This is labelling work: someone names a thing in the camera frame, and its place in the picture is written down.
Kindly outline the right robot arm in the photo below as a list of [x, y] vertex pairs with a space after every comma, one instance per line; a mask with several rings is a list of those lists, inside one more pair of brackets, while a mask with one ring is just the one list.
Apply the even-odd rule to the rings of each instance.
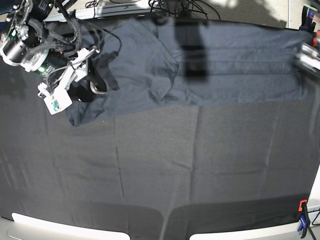
[[[104, 30], [96, 25], [97, 40], [84, 47], [81, 20], [67, 10], [73, 0], [18, 0], [8, 12], [0, 38], [0, 55], [10, 66], [21, 66], [43, 81], [39, 97], [57, 99], [58, 94], [74, 101], [91, 102], [94, 95], [107, 92], [107, 84], [98, 75], [93, 60], [104, 42]], [[72, 31], [63, 36], [48, 29], [45, 19], [56, 9]]]

